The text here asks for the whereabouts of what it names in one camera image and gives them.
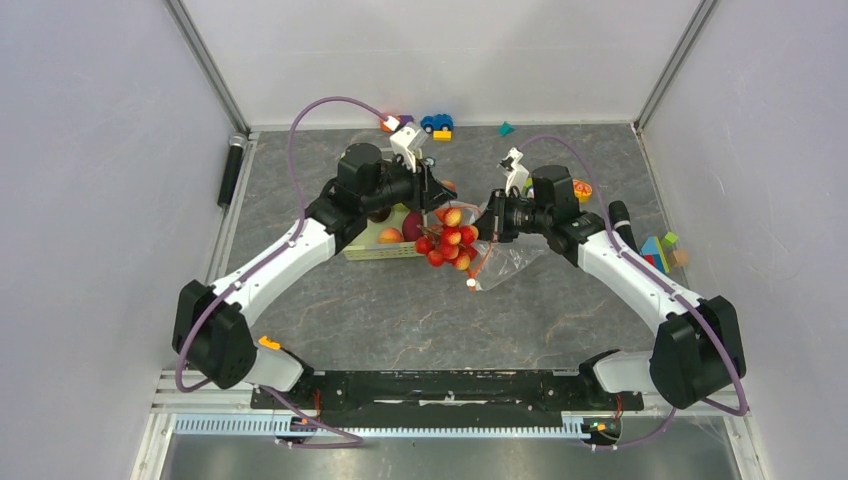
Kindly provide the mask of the clear zip top bag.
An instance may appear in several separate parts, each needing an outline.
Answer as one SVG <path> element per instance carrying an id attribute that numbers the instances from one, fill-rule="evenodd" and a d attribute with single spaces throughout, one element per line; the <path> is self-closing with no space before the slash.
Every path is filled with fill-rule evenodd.
<path id="1" fill-rule="evenodd" d="M 471 214 L 473 225 L 483 213 L 482 208 L 479 206 L 457 201 L 449 202 L 441 208 L 449 206 L 474 208 L 476 212 Z M 435 222 L 432 214 L 428 218 L 430 220 L 429 225 L 432 225 Z M 544 244 L 533 239 L 528 241 L 516 240 L 512 243 L 485 242 L 478 239 L 474 246 L 479 255 L 472 264 L 471 277 L 452 266 L 439 267 L 450 268 L 459 272 L 465 288 L 471 292 L 483 292 L 494 289 L 527 268 L 546 252 Z"/>

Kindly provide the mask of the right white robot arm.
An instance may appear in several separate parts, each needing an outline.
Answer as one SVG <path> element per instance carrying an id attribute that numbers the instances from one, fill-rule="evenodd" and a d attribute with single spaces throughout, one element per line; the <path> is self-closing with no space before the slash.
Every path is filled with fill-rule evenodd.
<path id="1" fill-rule="evenodd" d="M 630 247 L 610 216 L 582 210 L 566 167 L 501 168 L 506 184 L 491 192 L 475 222 L 481 240 L 544 238 L 552 252 L 606 285 L 654 335 L 649 351 L 612 351 L 584 362 L 580 400 L 602 408 L 617 393 L 633 391 L 658 394 L 677 409 L 698 402 L 717 407 L 712 395 L 733 387 L 739 405 L 725 410 L 745 414 L 746 364 L 735 307 L 670 280 Z"/>

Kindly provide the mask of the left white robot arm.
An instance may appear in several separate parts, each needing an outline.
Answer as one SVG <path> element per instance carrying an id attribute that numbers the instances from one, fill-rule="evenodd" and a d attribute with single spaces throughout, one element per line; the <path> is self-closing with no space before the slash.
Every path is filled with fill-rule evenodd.
<path id="1" fill-rule="evenodd" d="M 397 204 L 432 212 L 456 197 L 426 164 L 409 169 L 383 159 L 373 144 L 349 146 L 336 175 L 278 240 L 212 284 L 193 280 L 181 289 L 172 336 L 177 388 L 190 391 L 182 373 L 192 367 L 204 376 L 201 386 L 229 389 L 246 382 L 275 389 L 290 407 L 306 405 L 314 381 L 304 374 L 305 363 L 283 347 L 260 345 L 253 323 L 303 275 L 363 233 L 369 216 Z"/>

